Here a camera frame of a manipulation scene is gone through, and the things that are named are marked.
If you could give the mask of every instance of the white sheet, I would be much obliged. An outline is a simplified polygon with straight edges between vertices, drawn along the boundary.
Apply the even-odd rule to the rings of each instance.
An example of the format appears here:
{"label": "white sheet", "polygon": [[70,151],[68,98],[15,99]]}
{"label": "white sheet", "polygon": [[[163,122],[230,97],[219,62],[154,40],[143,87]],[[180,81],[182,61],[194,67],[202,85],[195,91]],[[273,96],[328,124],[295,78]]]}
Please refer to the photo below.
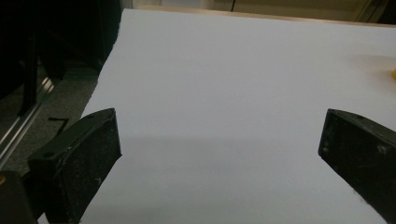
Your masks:
{"label": "white sheet", "polygon": [[317,151],[328,108],[396,130],[396,30],[125,9],[84,116],[121,150],[83,223],[375,224]]}

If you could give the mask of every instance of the black cable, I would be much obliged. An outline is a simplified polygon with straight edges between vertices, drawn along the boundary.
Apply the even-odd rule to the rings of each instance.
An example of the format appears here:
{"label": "black cable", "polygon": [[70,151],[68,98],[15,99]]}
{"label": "black cable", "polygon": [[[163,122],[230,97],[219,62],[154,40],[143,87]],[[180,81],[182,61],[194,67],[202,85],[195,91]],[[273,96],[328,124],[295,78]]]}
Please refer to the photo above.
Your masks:
{"label": "black cable", "polygon": [[233,11],[233,7],[235,6],[235,1],[236,0],[233,0],[233,6],[231,7],[231,11]]}

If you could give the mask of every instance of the black plastic part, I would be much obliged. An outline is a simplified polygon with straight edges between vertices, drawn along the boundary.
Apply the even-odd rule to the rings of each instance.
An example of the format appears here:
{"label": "black plastic part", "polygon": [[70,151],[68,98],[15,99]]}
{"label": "black plastic part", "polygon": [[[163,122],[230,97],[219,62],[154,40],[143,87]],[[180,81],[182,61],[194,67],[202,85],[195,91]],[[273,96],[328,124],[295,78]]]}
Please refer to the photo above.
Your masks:
{"label": "black plastic part", "polygon": [[46,193],[49,223],[79,223],[120,154],[116,112],[79,120],[28,158]]}
{"label": "black plastic part", "polygon": [[0,172],[0,223],[37,223],[17,172]]}
{"label": "black plastic part", "polygon": [[382,218],[396,223],[396,132],[329,109],[318,154]]}

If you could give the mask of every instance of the white paper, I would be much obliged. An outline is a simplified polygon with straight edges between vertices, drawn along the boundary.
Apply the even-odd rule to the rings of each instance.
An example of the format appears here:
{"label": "white paper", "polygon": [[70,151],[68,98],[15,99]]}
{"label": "white paper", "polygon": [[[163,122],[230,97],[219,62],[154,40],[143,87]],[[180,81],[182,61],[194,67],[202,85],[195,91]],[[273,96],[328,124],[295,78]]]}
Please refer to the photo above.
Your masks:
{"label": "white paper", "polygon": [[318,155],[328,108],[396,130],[396,30],[125,9],[84,116],[121,151],[83,223],[385,223]]}

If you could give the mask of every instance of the wooden edge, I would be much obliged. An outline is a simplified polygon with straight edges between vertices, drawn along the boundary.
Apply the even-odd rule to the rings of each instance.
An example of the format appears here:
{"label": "wooden edge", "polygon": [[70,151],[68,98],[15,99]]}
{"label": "wooden edge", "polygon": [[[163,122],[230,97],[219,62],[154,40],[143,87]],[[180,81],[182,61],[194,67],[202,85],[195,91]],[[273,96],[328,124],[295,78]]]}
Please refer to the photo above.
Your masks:
{"label": "wooden edge", "polygon": [[217,10],[188,8],[188,7],[139,6],[137,9],[195,13],[195,14],[205,14],[205,15],[220,15],[220,16],[231,16],[231,17],[244,17],[244,18],[258,18],[258,19],[270,19],[270,20],[281,20],[281,21],[311,21],[311,22],[345,24],[345,25],[396,28],[396,25],[391,25],[391,24],[366,23],[366,22],[354,22],[354,21],[327,21],[327,20],[316,20],[316,19],[308,19],[308,18],[272,16],[272,15],[251,14],[251,13],[243,13],[243,12],[217,11]]}

